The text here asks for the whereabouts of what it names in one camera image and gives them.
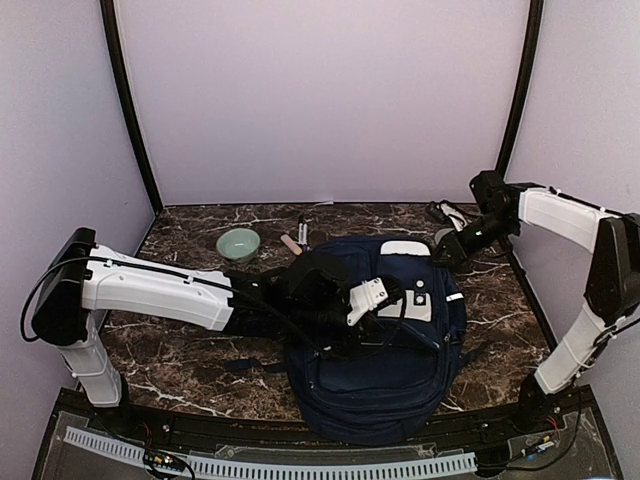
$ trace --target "backpack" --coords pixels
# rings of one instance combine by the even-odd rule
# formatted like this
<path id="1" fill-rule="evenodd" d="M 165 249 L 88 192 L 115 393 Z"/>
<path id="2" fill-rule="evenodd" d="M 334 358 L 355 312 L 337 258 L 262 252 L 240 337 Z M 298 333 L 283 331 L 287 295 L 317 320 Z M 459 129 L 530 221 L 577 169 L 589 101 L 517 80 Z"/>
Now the backpack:
<path id="1" fill-rule="evenodd" d="M 406 440 L 426 424 L 465 363 L 462 294 L 447 270 L 431 265 L 420 240 L 345 237 L 314 252 L 338 257 L 354 285 L 393 275 L 406 290 L 407 307 L 393 341 L 370 358 L 337 360 L 304 343 L 286 346 L 286 372 L 302 417 L 332 440 L 368 446 Z M 399 310 L 390 305 L 377 313 L 381 342 Z"/>

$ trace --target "wire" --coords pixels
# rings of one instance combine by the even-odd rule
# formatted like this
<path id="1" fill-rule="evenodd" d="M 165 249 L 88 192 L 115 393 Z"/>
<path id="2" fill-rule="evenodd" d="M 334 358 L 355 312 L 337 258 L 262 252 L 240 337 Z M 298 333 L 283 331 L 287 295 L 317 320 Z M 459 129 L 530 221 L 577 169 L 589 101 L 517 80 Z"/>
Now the wire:
<path id="1" fill-rule="evenodd" d="M 544 470 L 545 468 L 549 468 L 551 465 L 555 465 L 560 460 L 562 460 L 569 450 L 573 448 L 573 445 L 576 443 L 576 439 L 578 438 L 578 430 L 580 429 L 580 416 L 582 415 L 582 391 L 578 390 L 578 418 L 576 418 L 576 426 L 573 429 L 573 436 L 571 437 L 571 441 L 567 445 L 567 447 L 562 451 L 561 454 L 556 456 L 553 460 L 546 463 L 545 465 L 540 465 L 538 467 L 506 467 L 506 470 L 514 470 L 518 472 L 539 472 L 540 470 Z"/>
<path id="2" fill-rule="evenodd" d="M 70 259 L 67 259 L 67 260 L 63 260 L 63 261 L 53 265 L 52 267 L 50 267 L 38 279 L 38 281 L 36 282 L 34 287 L 31 289 L 31 292 L 29 292 L 29 295 L 27 296 L 27 299 L 26 299 L 26 301 L 24 303 L 24 307 L 22 309 L 22 315 L 20 316 L 20 334 L 22 336 L 22 339 L 25 342 L 35 342 L 36 340 L 39 339 L 39 337 L 37 335 L 34 336 L 34 337 L 27 337 L 25 324 L 26 324 L 26 317 L 27 317 L 27 313 L 29 311 L 29 307 L 30 307 L 31 303 L 33 302 L 33 298 L 34 298 L 35 294 L 40 289 L 42 284 L 47 280 L 47 278 L 49 278 L 50 275 L 55 273 L 57 270 L 59 270 L 63 266 L 71 264 L 71 263 L 75 263 L 75 262 L 85 262 L 85 261 L 95 261 L 95 262 L 105 262 L 105 263 L 106 262 L 111 262 L 112 265 L 116 265 L 116 266 L 129 267 L 129 268 L 134 268 L 134 269 L 138 269 L 138 270 L 145 270 L 145 271 L 149 271 L 149 272 L 155 272 L 155 273 L 161 273 L 161 274 L 165 274 L 165 275 L 171 275 L 171 276 L 174 276 L 174 277 L 181 278 L 183 280 L 191 279 L 191 280 L 193 280 L 194 283 L 200 283 L 200 284 L 207 285 L 207 286 L 210 286 L 210 287 L 219 288 L 221 290 L 226 290 L 228 292 L 231 292 L 233 294 L 236 294 L 238 296 L 241 296 L 241 297 L 247 299 L 248 301 L 252 302 L 256 306 L 259 306 L 259 307 L 265 309 L 267 312 L 271 313 L 274 317 L 276 317 L 278 320 L 280 320 L 282 323 L 284 323 L 293 333 L 295 333 L 298 337 L 300 337 L 300 339 L 302 341 L 304 341 L 307 345 L 309 345 L 312 349 L 314 349 L 315 351 L 318 351 L 318 352 L 323 352 L 326 356 L 335 358 L 337 360 L 364 360 L 364 359 L 371 358 L 371 357 L 373 357 L 375 355 L 378 355 L 382 350 L 387 348 L 389 346 L 389 344 L 391 343 L 391 341 L 395 338 L 396 333 L 400 330 L 400 327 L 402 326 L 402 323 L 404 322 L 404 317 L 405 317 L 405 313 L 406 313 L 407 300 L 406 300 L 406 293 L 405 293 L 405 295 L 402 298 L 402 306 L 400 308 L 400 317 L 398 318 L 398 321 L 396 322 L 396 327 L 393 330 L 393 332 L 389 335 L 389 337 L 386 339 L 386 341 L 382 344 L 382 346 L 380 346 L 380 348 L 378 348 L 374 352 L 371 352 L 371 353 L 369 353 L 367 355 L 363 355 L 363 356 L 344 356 L 344 355 L 339 355 L 339 354 L 334 353 L 334 352 L 328 352 L 328 351 L 324 350 L 323 348 L 319 347 L 313 340 L 311 340 L 311 338 L 309 338 L 309 336 L 307 334 L 305 334 L 302 331 L 302 329 L 300 329 L 300 327 L 298 327 L 294 322 L 292 322 L 282 312 L 280 312 L 279 310 L 275 309 L 274 307 L 269 305 L 267 302 L 265 302 L 263 300 L 260 300 L 258 298 L 255 298 L 252 295 L 250 295 L 250 294 L 248 294 L 246 292 L 243 292 L 242 290 L 238 290 L 237 288 L 231 287 L 229 285 L 225 285 L 223 283 L 212 282 L 210 280 L 206 280 L 206 279 L 203 279 L 203 278 L 197 278 L 197 277 L 194 278 L 194 277 L 191 277 L 190 275 L 188 275 L 186 273 L 177 272 L 175 270 L 170 270 L 168 268 L 156 267 L 154 265 L 142 265 L 142 264 L 138 264 L 138 263 L 127 262 L 127 261 L 124 261 L 124 260 L 115 260 L 115 259 L 106 258 L 106 257 L 88 256 L 88 257 L 75 257 L 75 258 L 70 258 Z"/>
<path id="3" fill-rule="evenodd" d="M 540 470 L 544 470 L 545 468 L 549 468 L 551 465 L 555 465 L 560 460 L 562 460 L 567 455 L 567 453 L 569 453 L 569 450 L 571 450 L 571 448 L 575 444 L 576 438 L 578 437 L 578 429 L 580 428 L 580 417 L 581 417 L 581 415 L 582 415 L 582 391 L 578 390 L 578 418 L 576 418 L 576 425 L 575 425 L 575 428 L 573 430 L 573 436 L 571 437 L 571 441 L 569 442 L 567 447 L 562 451 L 562 453 L 560 453 L 557 457 L 555 457 L 553 460 L 551 460 L 550 462 L 546 463 L 545 465 L 540 465 L 538 467 L 513 467 L 513 466 L 510 466 L 509 465 L 510 463 L 513 463 L 516 460 L 520 460 L 521 458 L 524 458 L 524 454 L 522 452 L 519 452 L 518 454 L 516 454 L 513 457 L 511 457 L 509 460 L 505 460 L 504 462 L 500 462 L 500 463 L 478 463 L 477 466 L 480 467 L 480 468 L 485 468 L 485 469 L 504 468 L 505 470 L 514 470 L 514 471 L 520 471 L 520 472 L 539 472 Z M 555 422 L 555 426 L 556 426 L 556 433 L 557 433 L 558 439 L 559 439 L 560 438 L 560 431 L 557 429 L 557 422 Z"/>
<path id="4" fill-rule="evenodd" d="M 556 438 L 560 439 L 560 429 L 558 428 L 558 422 L 556 422 L 556 419 L 549 415 L 547 416 L 547 422 L 549 422 L 553 427 Z"/>
<path id="5" fill-rule="evenodd" d="M 119 440 L 123 443 L 126 443 L 128 445 L 133 445 L 134 447 L 138 447 L 140 448 L 140 445 L 137 441 L 123 437 L 122 435 L 118 435 L 115 432 L 112 432 L 110 429 L 108 429 L 104 423 L 102 423 L 102 421 L 100 420 L 100 418 L 98 417 L 98 415 L 94 415 L 93 418 L 95 419 L 95 421 L 98 423 L 98 425 L 100 425 L 102 427 L 102 429 L 110 436 L 115 438 L 116 440 Z M 149 428 L 149 425 L 147 425 L 145 422 L 140 422 L 138 424 L 138 426 L 142 426 L 145 429 L 145 438 L 146 441 L 144 442 L 144 447 L 142 447 L 144 449 L 144 452 L 146 454 L 160 454 L 162 456 L 165 457 L 169 457 L 171 458 L 171 460 L 173 460 L 175 463 L 179 464 L 181 467 L 183 467 L 182 472 L 180 472 L 178 475 L 172 475 L 172 474 L 167 474 L 165 472 L 162 472 L 160 470 L 157 470 L 155 468 L 155 466 L 152 463 L 145 463 L 144 460 L 142 462 L 143 466 L 144 466 L 144 470 L 145 472 L 153 477 L 153 478 L 157 478 L 157 479 L 161 479 L 161 480 L 165 480 L 165 479 L 172 479 L 172 478 L 176 478 L 179 475 L 181 475 L 185 470 L 189 472 L 189 474 L 191 475 L 191 480 L 196 480 L 196 473 L 193 471 L 193 468 L 191 467 L 191 465 L 189 465 L 186 461 L 184 461 L 182 458 L 178 457 L 177 455 L 174 455 L 171 452 L 165 452 L 164 450 L 158 450 L 155 448 L 150 448 L 151 447 L 151 441 L 152 441 L 152 435 L 151 435 L 151 429 Z"/>
<path id="6" fill-rule="evenodd" d="M 49 267 L 49 269 L 46 272 L 44 272 L 44 274 L 38 279 L 38 281 L 36 282 L 34 287 L 31 289 L 31 292 L 29 292 L 29 295 L 27 296 L 27 299 L 24 302 L 24 306 L 22 307 L 22 314 L 20 315 L 20 335 L 22 336 L 22 339 L 25 342 L 29 342 L 29 343 L 35 342 L 36 340 L 38 340 L 40 338 L 37 335 L 35 335 L 33 337 L 27 337 L 25 324 L 26 324 L 27 313 L 29 312 L 29 307 L 31 306 L 31 303 L 33 302 L 33 297 L 35 297 L 36 293 L 38 293 L 38 290 L 40 289 L 42 284 L 49 278 L 49 276 L 51 274 L 55 273 L 60 268 L 66 266 L 66 265 L 69 265 L 71 263 L 85 262 L 85 261 L 88 261 L 88 260 L 96 260 L 96 261 L 106 262 L 108 259 L 107 258 L 103 258 L 103 257 L 75 257 L 75 258 L 68 258 L 66 260 L 62 260 L 61 262 L 56 263 L 52 267 Z"/>

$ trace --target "white cable tray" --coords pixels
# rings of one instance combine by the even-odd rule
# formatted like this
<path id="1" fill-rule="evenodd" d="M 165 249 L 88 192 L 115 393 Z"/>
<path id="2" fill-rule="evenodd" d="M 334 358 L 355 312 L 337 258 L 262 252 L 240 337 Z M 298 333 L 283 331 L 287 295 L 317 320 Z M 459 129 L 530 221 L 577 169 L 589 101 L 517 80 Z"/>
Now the white cable tray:
<path id="1" fill-rule="evenodd" d="M 142 447 L 74 427 L 67 427 L 64 441 L 122 463 L 143 467 Z M 477 470 L 474 453 L 395 463 L 318 466 L 235 462 L 198 455 L 181 457 L 193 468 L 196 477 L 203 480 L 422 480 Z M 185 476 L 188 478 L 189 473 L 183 472 L 181 477 Z"/>

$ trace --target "black metal bar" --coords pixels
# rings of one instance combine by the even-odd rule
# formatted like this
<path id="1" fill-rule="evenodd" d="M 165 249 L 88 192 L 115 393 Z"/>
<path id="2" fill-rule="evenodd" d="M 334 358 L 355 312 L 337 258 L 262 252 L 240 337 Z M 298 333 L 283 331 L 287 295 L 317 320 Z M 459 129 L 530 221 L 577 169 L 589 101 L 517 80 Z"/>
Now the black metal bar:
<path id="1" fill-rule="evenodd" d="M 116 19 L 115 6 L 113 0 L 100 0 L 102 8 L 102 21 L 104 23 L 104 33 L 107 38 L 107 47 L 109 49 L 109 57 L 111 58 L 111 68 L 113 69 L 113 77 L 116 81 L 118 96 L 120 97 L 120 106 L 124 121 L 127 124 L 129 139 L 133 147 L 133 153 L 138 163 L 138 169 L 147 191 L 147 196 L 153 207 L 153 211 L 160 213 L 164 208 L 158 185 L 153 177 L 149 156 L 142 140 L 138 117 L 133 105 L 133 97 L 129 87 L 129 80 L 125 68 L 124 57 L 122 55 L 122 45 L 120 44 L 120 35 L 118 34 L 118 23 Z"/>
<path id="2" fill-rule="evenodd" d="M 538 35 L 540 33 L 540 25 L 542 24 L 542 7 L 544 0 L 531 0 L 529 5 L 529 20 L 527 21 L 527 31 L 524 35 L 524 46 L 522 47 L 522 57 L 520 58 L 520 69 L 518 70 L 518 79 L 516 80 L 516 88 L 513 92 L 513 100 L 511 102 L 511 111 L 509 119 L 504 131 L 502 146 L 498 154 L 496 162 L 496 170 L 502 177 L 507 173 L 509 160 L 513 153 L 513 146 L 516 143 L 516 136 L 520 128 L 520 120 L 524 111 L 524 104 L 527 99 L 527 91 L 531 82 L 531 72 L 533 71 L 533 61 L 536 56 L 536 47 L 538 46 Z"/>

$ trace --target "white patch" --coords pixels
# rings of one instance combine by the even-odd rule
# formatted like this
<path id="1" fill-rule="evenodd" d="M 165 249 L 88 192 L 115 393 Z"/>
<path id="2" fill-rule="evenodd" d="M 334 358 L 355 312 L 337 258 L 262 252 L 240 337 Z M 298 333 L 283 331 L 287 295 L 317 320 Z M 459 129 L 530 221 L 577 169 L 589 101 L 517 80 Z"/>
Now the white patch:
<path id="1" fill-rule="evenodd" d="M 415 305 L 415 293 L 413 290 L 407 290 L 407 311 L 404 318 L 410 318 L 412 320 L 420 320 L 422 322 L 431 321 L 431 296 L 428 293 L 420 294 L 425 299 L 423 305 Z M 400 318 L 400 306 L 402 300 L 393 305 L 389 305 L 378 311 L 381 317 Z"/>
<path id="2" fill-rule="evenodd" d="M 380 255 L 415 255 L 428 257 L 431 255 L 429 247 L 424 243 L 404 240 L 391 240 L 380 247 Z"/>

